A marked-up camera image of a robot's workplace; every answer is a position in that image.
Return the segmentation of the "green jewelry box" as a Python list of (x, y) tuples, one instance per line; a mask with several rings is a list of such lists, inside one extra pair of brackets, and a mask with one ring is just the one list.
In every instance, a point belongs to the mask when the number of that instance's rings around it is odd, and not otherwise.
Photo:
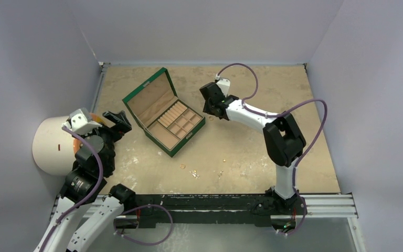
[(155, 143), (157, 145), (157, 143), (154, 140), (152, 140), (152, 137), (147, 133), (146, 128), (148, 127), (148, 125), (150, 125), (152, 123), (152, 121), (154, 119), (157, 118), (157, 116), (161, 112), (163, 112), (170, 105), (172, 105), (172, 103), (175, 102), (177, 99), (181, 100), (177, 95), (177, 92), (175, 90), (175, 87), (172, 82), (171, 76), (168, 72), (168, 69), (163, 67), (163, 68), (159, 69), (156, 73), (151, 75), (147, 80), (145, 80), (138, 87), (136, 87), (126, 97), (124, 97), (122, 99), (122, 102), (128, 109), (129, 113), (132, 115), (133, 119), (138, 124), (138, 126), (144, 131), (145, 135), (153, 143)]

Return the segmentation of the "green jewelry tray insert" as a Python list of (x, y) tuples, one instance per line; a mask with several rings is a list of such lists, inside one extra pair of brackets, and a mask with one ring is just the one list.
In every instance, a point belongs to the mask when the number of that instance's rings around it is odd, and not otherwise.
[(177, 99), (148, 125), (146, 131), (158, 146), (173, 156), (204, 123), (202, 115)]

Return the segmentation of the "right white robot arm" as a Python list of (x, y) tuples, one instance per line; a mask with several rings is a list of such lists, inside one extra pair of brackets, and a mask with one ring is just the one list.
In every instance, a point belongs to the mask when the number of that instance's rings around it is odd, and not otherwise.
[(267, 154), (276, 168), (276, 183), (270, 188), (273, 206), (281, 214), (294, 207), (296, 199), (296, 162), (303, 154), (306, 140), (291, 113), (267, 112), (226, 95), (219, 83), (210, 82), (199, 89), (205, 103), (203, 112), (219, 119), (236, 121), (263, 134)]

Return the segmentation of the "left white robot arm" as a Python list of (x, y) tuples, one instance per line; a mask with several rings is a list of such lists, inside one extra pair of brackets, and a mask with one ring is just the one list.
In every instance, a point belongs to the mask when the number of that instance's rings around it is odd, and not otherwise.
[(135, 192), (118, 184), (100, 208), (83, 220), (115, 170), (116, 142), (131, 129), (124, 111), (106, 111), (99, 117), (85, 108), (40, 125), (32, 148), (35, 162), (65, 181), (36, 251), (85, 251), (116, 216), (135, 210)]

